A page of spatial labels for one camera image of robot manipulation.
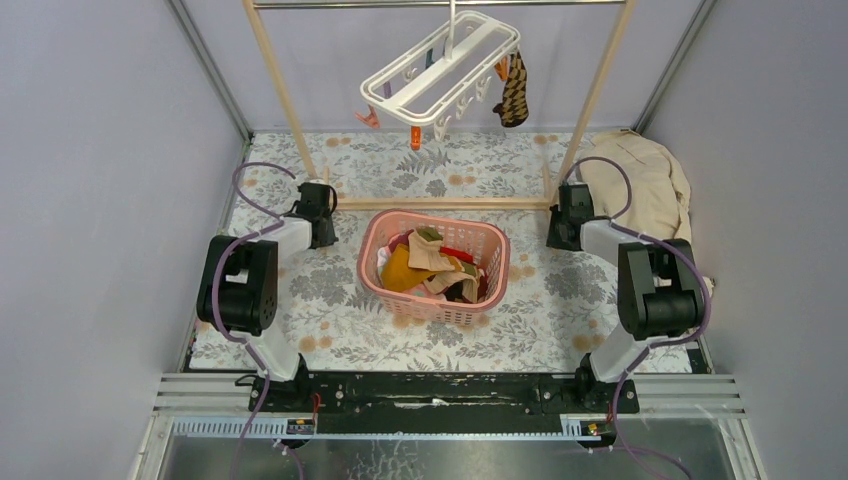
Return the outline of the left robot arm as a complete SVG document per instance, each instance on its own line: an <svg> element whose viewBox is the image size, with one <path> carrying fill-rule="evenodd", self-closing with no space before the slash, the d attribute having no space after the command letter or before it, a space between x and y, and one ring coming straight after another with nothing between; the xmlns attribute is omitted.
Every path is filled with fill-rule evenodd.
<svg viewBox="0 0 848 480"><path fill-rule="evenodd" d="M288 411L307 404L311 387L297 375L301 355L283 345L284 335L273 326L279 263L338 240L335 189L306 182L297 191L300 198L275 223L242 237L217 235L209 241L195 304L200 321L243 347L257 372L274 382L272 398Z"/></svg>

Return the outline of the pink laundry basket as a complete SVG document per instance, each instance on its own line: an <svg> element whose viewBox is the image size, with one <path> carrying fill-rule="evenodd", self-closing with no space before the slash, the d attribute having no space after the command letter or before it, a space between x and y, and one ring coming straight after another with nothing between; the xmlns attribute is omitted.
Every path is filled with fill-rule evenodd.
<svg viewBox="0 0 848 480"><path fill-rule="evenodd" d="M470 325L505 296L509 263L494 225L395 209L370 221L357 270L393 314Z"/></svg>

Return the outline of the mustard yellow sock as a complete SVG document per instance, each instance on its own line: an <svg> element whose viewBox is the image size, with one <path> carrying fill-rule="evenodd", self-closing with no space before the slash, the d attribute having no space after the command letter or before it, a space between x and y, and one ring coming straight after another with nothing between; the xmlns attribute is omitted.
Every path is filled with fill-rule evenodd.
<svg viewBox="0 0 848 480"><path fill-rule="evenodd" d="M384 289L403 293L436 275L435 271L410 267L409 260L409 248L406 245L397 246L380 273Z"/></svg>

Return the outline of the red snowflake sock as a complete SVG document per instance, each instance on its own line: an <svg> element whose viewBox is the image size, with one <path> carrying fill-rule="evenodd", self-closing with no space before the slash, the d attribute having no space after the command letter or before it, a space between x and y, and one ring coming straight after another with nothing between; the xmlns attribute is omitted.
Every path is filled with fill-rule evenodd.
<svg viewBox="0 0 848 480"><path fill-rule="evenodd" d="M457 250L457 249L454 249L454 248L442 246L440 248L440 252L442 254L447 255L447 256L454 257L461 262L465 262L465 263L469 263L469 264L475 263L473 256L470 253L467 253L467 252L464 252L464 251L460 251L460 250Z"/></svg>

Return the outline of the brown argyle sock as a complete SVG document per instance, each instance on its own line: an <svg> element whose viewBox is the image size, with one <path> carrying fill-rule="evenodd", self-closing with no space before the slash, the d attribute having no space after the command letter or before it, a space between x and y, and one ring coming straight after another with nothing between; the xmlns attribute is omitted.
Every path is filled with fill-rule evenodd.
<svg viewBox="0 0 848 480"><path fill-rule="evenodd" d="M529 117L527 102L527 69L519 50L504 57L495 65L498 77L504 82L501 101L492 111L499 116L504 128L522 125Z"/></svg>

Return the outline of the wooden clothes rack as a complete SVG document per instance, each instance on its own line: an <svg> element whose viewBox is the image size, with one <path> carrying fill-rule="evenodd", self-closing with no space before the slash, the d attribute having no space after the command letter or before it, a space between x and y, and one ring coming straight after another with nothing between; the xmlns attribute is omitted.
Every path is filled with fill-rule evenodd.
<svg viewBox="0 0 848 480"><path fill-rule="evenodd" d="M455 1L459 10L478 11L478 1ZM279 103L284 111L291 133L296 141L304 168L311 176L317 171L305 143L300 120L287 88L283 72L278 64L272 42L260 17L263 10L329 10L358 8L424 8L424 1L348 1L348 2L256 2L243 4L249 24L254 33L260 54L269 72ZM591 86L583 103L578 122L571 136L568 150L556 175L551 174L549 166L543 166L544 192L540 197L408 197L408 198L345 198L340 207L343 210L380 210L388 208L424 209L424 210L547 210L558 201L558 188L571 176L576 166L576 155L586 128L594 112L597 101L606 82L609 70L635 7L632 1L617 2L618 14L609 34L604 52L598 64Z"/></svg>

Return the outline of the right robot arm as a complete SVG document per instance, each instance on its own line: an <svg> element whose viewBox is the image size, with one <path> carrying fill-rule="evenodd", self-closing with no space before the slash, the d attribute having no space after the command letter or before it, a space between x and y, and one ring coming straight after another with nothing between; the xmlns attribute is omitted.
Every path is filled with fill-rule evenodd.
<svg viewBox="0 0 848 480"><path fill-rule="evenodd" d="M600 257L617 268L618 324L586 355L573 386L575 402L597 412L651 349L685 343L708 319L708 288L691 244L659 240L595 214L589 186L564 184L551 208L547 245Z"/></svg>

